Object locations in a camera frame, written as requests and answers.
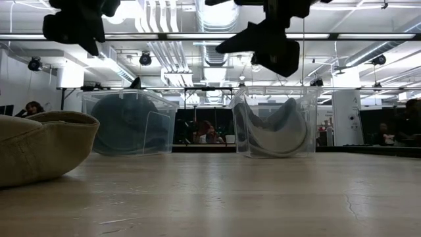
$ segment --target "white wall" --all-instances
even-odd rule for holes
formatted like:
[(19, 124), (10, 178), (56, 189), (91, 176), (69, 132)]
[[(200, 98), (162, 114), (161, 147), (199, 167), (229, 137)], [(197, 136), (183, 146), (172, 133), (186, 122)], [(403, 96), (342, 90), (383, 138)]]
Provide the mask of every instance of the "white wall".
[(30, 101), (42, 106), (51, 104), (52, 110), (60, 109), (60, 91), (56, 90), (57, 78), (46, 72), (32, 72), (28, 65), (7, 56), (0, 50), (0, 105), (14, 105), (18, 113)]

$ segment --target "clear plastic bin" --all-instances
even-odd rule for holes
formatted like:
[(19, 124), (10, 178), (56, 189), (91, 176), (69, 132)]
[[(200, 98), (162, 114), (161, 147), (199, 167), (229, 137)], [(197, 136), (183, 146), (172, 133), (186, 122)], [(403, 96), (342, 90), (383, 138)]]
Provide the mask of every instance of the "clear plastic bin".
[(230, 107), (237, 152), (252, 158), (307, 156), (316, 149), (320, 88), (249, 86)]
[(82, 111), (100, 122), (93, 150), (102, 155), (170, 153), (178, 105), (142, 90), (82, 93)]

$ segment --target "table surface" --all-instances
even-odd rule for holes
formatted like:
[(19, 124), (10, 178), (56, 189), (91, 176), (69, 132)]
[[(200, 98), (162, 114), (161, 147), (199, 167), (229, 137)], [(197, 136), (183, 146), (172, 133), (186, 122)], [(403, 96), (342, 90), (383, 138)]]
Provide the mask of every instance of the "table surface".
[(421, 160), (91, 155), (0, 191), (0, 236), (420, 236)]

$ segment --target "fabric object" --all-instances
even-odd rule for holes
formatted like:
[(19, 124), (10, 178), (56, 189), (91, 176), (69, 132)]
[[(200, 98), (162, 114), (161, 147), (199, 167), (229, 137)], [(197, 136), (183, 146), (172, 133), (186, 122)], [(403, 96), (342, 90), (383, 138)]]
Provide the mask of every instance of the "fabric object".
[(234, 118), (238, 151), (255, 156), (290, 157), (307, 146), (311, 135), (294, 98), (265, 119), (256, 116), (244, 101), (234, 107)]
[(165, 150), (170, 118), (158, 112), (146, 95), (107, 95), (92, 108), (101, 127), (93, 150), (101, 155), (141, 155)]
[(99, 123), (75, 112), (0, 115), (0, 187), (58, 178), (91, 152)]

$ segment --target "ceiling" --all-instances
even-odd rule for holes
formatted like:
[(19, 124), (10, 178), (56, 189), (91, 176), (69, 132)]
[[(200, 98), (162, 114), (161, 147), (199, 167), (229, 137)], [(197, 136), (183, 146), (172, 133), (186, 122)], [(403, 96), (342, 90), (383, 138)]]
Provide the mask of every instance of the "ceiling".
[[(0, 32), (1, 33), (41, 33), (43, 17), (51, 14), (50, 10), (39, 9), (45, 8), (41, 3), (31, 1), (16, 1), (12, 11), (13, 1), (0, 0)], [(389, 7), (385, 10), (364, 9), (352, 11), (346, 9), (347, 7), (375, 7), (383, 5), (383, 1), (376, 0), (333, 0), (330, 4), (324, 5), (318, 3), (310, 12), (310, 15), (305, 19), (293, 18), (291, 21), (291, 28), (289, 32), (394, 32), (400, 26), (406, 24), (408, 21), (419, 16), (421, 0), (419, 1), (389, 1), (389, 5), (401, 6), (401, 8)], [(177, 1), (178, 6), (178, 28), (181, 32), (196, 32), (196, 12), (194, 0), (180, 0)], [(264, 19), (262, 7), (241, 7), (239, 10), (239, 18), (236, 25), (236, 32), (239, 32), (247, 27), (248, 21), (260, 22)], [(105, 31), (107, 33), (117, 32), (137, 32), (134, 24), (134, 19), (127, 18), (121, 24), (111, 24), (104, 20)], [(193, 73), (193, 82), (204, 82), (203, 78), (203, 59), (201, 56), (201, 49), (194, 46), (194, 41), (183, 41), (183, 49), (186, 54), (186, 59)], [(305, 78), (306, 85), (312, 78), (306, 78), (307, 75), (321, 64), (332, 57), (349, 57), (356, 52), (364, 49), (373, 42), (369, 41), (339, 41), (336, 45), (332, 41), (307, 41), (300, 42), (301, 45), (301, 59), (299, 70), (289, 78), (282, 78), (281, 76), (262, 68), (258, 72), (252, 72), (252, 67), (249, 63), (245, 64), (247, 58), (251, 57), (251, 53), (234, 53), (230, 55), (228, 63), (228, 70), (226, 75), (225, 85), (236, 86), (239, 82), (239, 77), (244, 76), (248, 84), (253, 85), (287, 85), (295, 86), (299, 84), (300, 80)], [(139, 64), (139, 56), (142, 51), (149, 51), (147, 42), (142, 41), (112, 41), (112, 47), (118, 53), (119, 64), (125, 66), (132, 74), (148, 78), (146, 84), (151, 86), (161, 86), (161, 66), (159, 62), (152, 57), (152, 64), (150, 66), (142, 66)], [(20, 57), (30, 56), (29, 52), (35, 49), (59, 49), (62, 50), (78, 60), (80, 65), (89, 67), (90, 59), (87, 53), (77, 45), (61, 45), (55, 42), (28, 42), (28, 41), (13, 41), (11, 49)], [(421, 54), (418, 50), (421, 49), (421, 41), (406, 42), (384, 55), (387, 58), (385, 66), (378, 67), (376, 73), (373, 73), (372, 65), (360, 65), (360, 79), (362, 85), (373, 85), (375, 78), (380, 80), (390, 76), (398, 75), (408, 69), (420, 66)], [(405, 60), (399, 60), (408, 55), (411, 57)], [(238, 59), (238, 55), (242, 55), (243, 60)], [(102, 83), (119, 82), (120, 78), (110, 69), (107, 68), (88, 68), (86, 80), (95, 80)], [(324, 78), (325, 86), (330, 85), (331, 72), (326, 72), (321, 75)], [(421, 73), (412, 75), (411, 77), (403, 78), (389, 84), (388, 86), (402, 86), (416, 80), (421, 81)]]

